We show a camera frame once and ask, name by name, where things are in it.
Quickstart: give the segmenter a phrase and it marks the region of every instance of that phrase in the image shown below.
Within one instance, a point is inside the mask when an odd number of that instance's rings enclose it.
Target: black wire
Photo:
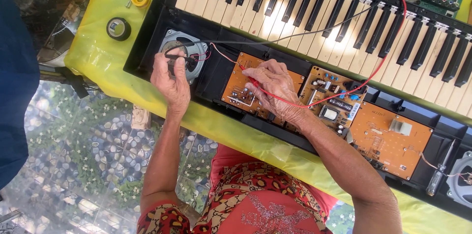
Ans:
[[[292,37],[296,37],[296,36],[301,36],[301,35],[309,35],[309,34],[315,34],[315,33],[318,33],[318,32],[324,32],[324,31],[327,31],[327,30],[330,30],[330,29],[333,29],[333,28],[336,28],[340,25],[342,25],[343,23],[346,23],[350,20],[352,20],[354,17],[362,14],[362,13],[365,13],[367,11],[369,11],[370,9],[374,8],[375,6],[379,5],[379,3],[381,2],[382,0],[377,0],[377,2],[374,2],[369,8],[367,9],[364,9],[362,11],[360,11],[359,13],[353,15],[352,17],[342,21],[342,22],[339,22],[338,24],[330,27],[330,28],[327,28],[327,29],[321,29],[321,30],[317,30],[317,31],[310,31],[310,32],[306,32],[306,33],[300,33],[300,34],[293,34],[293,35],[290,35],[290,36],[287,36],[287,37],[284,37],[284,38],[279,38],[279,39],[276,39],[276,40],[272,40],[272,41],[260,41],[260,42],[246,42],[246,41],[224,41],[224,40],[199,40],[199,41],[192,41],[192,42],[187,42],[187,43],[182,43],[181,45],[176,45],[172,48],[170,48],[169,50],[167,50],[164,54],[167,55],[167,53],[173,49],[176,49],[176,48],[179,48],[181,46],[187,46],[187,45],[192,45],[194,43],[210,43],[210,42],[213,42],[213,43],[221,43],[221,44],[248,44],[248,45],[262,45],[262,44],[270,44],[270,43],[274,43],[274,42],[278,42],[280,40],[284,40],[286,38],[292,38]]]

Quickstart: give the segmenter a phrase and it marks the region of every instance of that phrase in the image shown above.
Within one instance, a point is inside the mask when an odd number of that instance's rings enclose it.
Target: yellow plastic sheet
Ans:
[[[123,71],[145,13],[135,6],[125,8],[127,2],[91,0],[64,61],[74,73],[96,82],[107,95],[125,98],[164,117],[166,104],[154,86]],[[132,32],[126,41],[118,42],[108,37],[105,27],[113,17],[122,17],[130,23]],[[182,125],[279,167],[352,205],[351,197],[339,188],[315,155],[193,102]],[[472,233],[471,222],[396,190],[394,193],[400,205],[404,231],[410,234]]]

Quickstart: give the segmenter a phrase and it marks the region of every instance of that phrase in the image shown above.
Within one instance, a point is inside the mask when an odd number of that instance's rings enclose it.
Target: orange circuit board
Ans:
[[[257,57],[241,52],[239,54],[238,62],[242,64],[244,68],[257,68],[259,64],[264,61]],[[295,92],[298,93],[305,77],[292,71],[288,71],[288,74],[290,77],[292,77],[294,82]],[[254,94],[244,87],[247,82],[250,82],[249,79],[243,75],[241,68],[235,64],[233,68],[233,74],[231,74],[229,77],[228,84],[226,85],[225,91],[221,96],[221,100],[244,111],[267,119],[269,111],[264,109]],[[284,125],[285,123],[279,118],[275,118],[272,122],[280,126]]]
[[[355,148],[366,159],[409,180],[431,136],[431,129],[403,116],[363,103],[351,125]]]
[[[346,93],[360,85],[357,81],[314,66],[300,93],[300,101],[306,105],[313,104],[335,94]],[[310,107],[310,110],[328,128],[344,137],[361,106],[366,90],[367,87],[362,87],[357,92],[330,98]],[[291,124],[287,125],[287,129],[296,131]]]

